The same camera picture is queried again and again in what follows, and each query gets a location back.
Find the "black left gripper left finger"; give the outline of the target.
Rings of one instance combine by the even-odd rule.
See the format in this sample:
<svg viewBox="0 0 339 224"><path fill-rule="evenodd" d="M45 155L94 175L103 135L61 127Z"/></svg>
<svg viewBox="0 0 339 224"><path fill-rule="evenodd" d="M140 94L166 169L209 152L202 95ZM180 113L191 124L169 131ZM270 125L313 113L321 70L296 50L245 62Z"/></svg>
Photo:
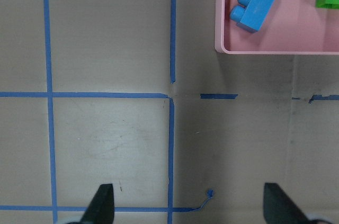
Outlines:
<svg viewBox="0 0 339 224"><path fill-rule="evenodd" d="M114 222L114 214L113 184L101 184L87 210L82 215L80 223L112 224Z"/></svg>

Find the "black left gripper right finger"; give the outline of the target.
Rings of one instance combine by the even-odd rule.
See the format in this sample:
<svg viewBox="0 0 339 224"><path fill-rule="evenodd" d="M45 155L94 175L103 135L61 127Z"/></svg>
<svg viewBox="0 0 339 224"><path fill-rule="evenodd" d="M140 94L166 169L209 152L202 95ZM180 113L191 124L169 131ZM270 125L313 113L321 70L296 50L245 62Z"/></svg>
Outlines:
<svg viewBox="0 0 339 224"><path fill-rule="evenodd" d="M277 183L265 183L263 217L266 223L312 223Z"/></svg>

